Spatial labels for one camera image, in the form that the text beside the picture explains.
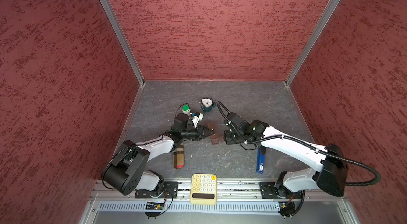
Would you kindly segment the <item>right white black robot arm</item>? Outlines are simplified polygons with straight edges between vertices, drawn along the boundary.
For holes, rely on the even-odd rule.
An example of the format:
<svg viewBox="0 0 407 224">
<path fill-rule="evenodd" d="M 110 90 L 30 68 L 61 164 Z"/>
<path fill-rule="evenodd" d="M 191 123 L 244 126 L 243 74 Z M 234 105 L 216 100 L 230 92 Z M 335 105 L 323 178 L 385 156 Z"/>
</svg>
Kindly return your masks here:
<svg viewBox="0 0 407 224">
<path fill-rule="evenodd" d="M 274 149 L 307 166 L 301 171 L 280 173 L 274 187 L 279 197 L 288 198 L 300 191 L 317 189 L 336 197 L 344 195 L 348 166 L 341 159 L 343 154 L 338 146 L 312 144 L 259 120 L 248 123 L 235 113 L 228 114 L 224 124 L 228 127 L 224 136 L 226 143 Z"/>
</svg>

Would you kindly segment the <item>green cap white pill bottle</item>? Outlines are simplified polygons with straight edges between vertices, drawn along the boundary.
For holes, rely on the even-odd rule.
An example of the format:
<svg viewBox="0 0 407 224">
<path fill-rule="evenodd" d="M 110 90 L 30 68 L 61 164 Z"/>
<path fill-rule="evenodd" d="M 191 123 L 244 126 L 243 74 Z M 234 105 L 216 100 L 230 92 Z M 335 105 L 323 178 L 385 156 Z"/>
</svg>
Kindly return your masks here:
<svg viewBox="0 0 407 224">
<path fill-rule="evenodd" d="M 182 113 L 187 115 L 187 116 L 191 115 L 191 110 L 190 110 L 190 107 L 189 107 L 188 104 L 185 104 L 185 105 L 182 106 Z"/>
</svg>

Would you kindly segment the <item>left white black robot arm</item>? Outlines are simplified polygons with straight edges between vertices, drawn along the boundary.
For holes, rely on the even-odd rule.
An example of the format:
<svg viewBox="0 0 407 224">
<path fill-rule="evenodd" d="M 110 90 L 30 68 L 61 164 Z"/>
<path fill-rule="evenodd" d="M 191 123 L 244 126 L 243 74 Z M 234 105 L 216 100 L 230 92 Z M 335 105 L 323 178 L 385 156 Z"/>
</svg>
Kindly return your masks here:
<svg viewBox="0 0 407 224">
<path fill-rule="evenodd" d="M 129 195 L 134 190 L 145 190 L 160 196 L 164 193 L 164 178 L 146 170 L 148 161 L 174 152 L 184 141 L 200 141 L 214 133 L 198 125 L 191 130 L 166 131 L 158 138 L 145 142 L 124 141 L 102 172 L 102 183 L 105 188 L 117 190 L 122 195 Z"/>
</svg>

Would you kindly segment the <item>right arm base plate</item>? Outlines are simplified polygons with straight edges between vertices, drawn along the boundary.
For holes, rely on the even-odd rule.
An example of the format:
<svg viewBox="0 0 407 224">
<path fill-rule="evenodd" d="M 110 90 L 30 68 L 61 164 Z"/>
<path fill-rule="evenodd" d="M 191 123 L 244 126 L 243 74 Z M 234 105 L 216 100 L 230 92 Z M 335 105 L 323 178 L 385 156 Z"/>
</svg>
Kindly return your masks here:
<svg viewBox="0 0 407 224">
<path fill-rule="evenodd" d="M 302 192 L 293 193 L 290 190 L 278 189 L 275 182 L 260 182 L 260 193 L 263 199 L 301 199 Z"/>
</svg>

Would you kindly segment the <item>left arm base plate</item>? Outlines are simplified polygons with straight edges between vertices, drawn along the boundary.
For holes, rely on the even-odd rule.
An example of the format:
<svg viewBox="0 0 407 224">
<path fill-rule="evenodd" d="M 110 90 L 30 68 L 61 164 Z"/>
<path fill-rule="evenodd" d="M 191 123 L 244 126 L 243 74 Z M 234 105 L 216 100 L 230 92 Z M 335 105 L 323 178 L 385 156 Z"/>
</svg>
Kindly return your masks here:
<svg viewBox="0 0 407 224">
<path fill-rule="evenodd" d="M 159 182 L 157 187 L 152 190 L 136 190 L 137 199 L 163 199 L 165 196 L 176 198 L 178 194 L 179 182 L 163 181 Z"/>
</svg>

